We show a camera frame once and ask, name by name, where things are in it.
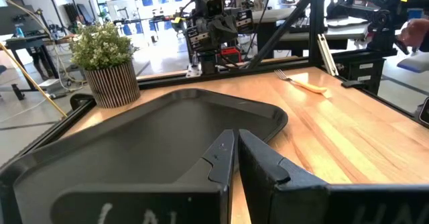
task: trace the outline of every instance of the silver fork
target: silver fork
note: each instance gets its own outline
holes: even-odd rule
[[[284,81],[292,81],[295,84],[304,87],[305,89],[312,91],[313,93],[325,93],[328,89],[326,87],[318,87],[307,82],[303,82],[301,80],[294,80],[292,78],[287,77],[282,70],[275,70],[275,74],[280,78],[280,80]]]

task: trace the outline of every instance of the gray floor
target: gray floor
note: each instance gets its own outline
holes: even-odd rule
[[[176,39],[176,35],[160,36],[159,42],[150,47],[140,45],[141,49],[134,55],[134,67],[137,75],[156,74],[184,70],[188,63],[186,42],[183,36]],[[67,51],[61,52],[62,60],[69,64],[70,55]],[[289,55],[288,51],[275,52],[275,57]],[[379,96],[400,106],[409,112],[414,112],[419,104],[422,104],[429,91],[429,72],[416,74],[398,68],[396,64],[403,54],[387,59],[381,81]],[[25,66],[32,78],[37,83],[42,79],[32,64]],[[73,77],[80,78],[79,73]],[[27,83],[20,71],[9,69],[0,75],[0,89],[10,88],[11,84],[18,84],[21,88],[27,88]],[[80,93],[90,93],[88,87],[79,90]],[[45,132],[54,122],[61,118],[61,114],[53,108],[38,92],[25,93],[25,100],[18,101],[13,92],[0,92],[0,165],[18,153],[22,148]],[[71,110],[71,95],[55,100],[56,104],[68,112]]]

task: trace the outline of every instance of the wooden tabletop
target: wooden tabletop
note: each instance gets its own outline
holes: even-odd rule
[[[269,145],[295,164],[331,184],[428,183],[429,130],[317,68],[301,80],[328,87],[326,98],[274,73],[150,89],[136,102],[116,108],[95,107],[66,134],[102,122],[130,108],[177,89],[200,88],[281,107],[289,123]],[[235,175],[232,222],[250,223],[239,174]]]

